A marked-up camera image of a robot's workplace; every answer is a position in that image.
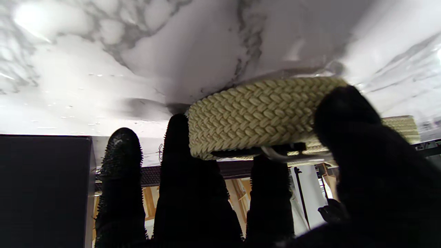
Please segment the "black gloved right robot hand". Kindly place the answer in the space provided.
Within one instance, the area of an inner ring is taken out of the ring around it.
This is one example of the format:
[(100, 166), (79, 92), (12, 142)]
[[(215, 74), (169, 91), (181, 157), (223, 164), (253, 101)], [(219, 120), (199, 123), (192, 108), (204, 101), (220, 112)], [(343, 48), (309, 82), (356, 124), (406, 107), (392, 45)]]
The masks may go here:
[(288, 167), (255, 157), (243, 238), (216, 161), (192, 157), (188, 119), (173, 115), (164, 137), (153, 238), (145, 229), (142, 151), (129, 128), (109, 138), (102, 162), (96, 248), (439, 248), (440, 170), (381, 122), (353, 86), (320, 103), (314, 131), (330, 149), (339, 204), (326, 223), (295, 237)]

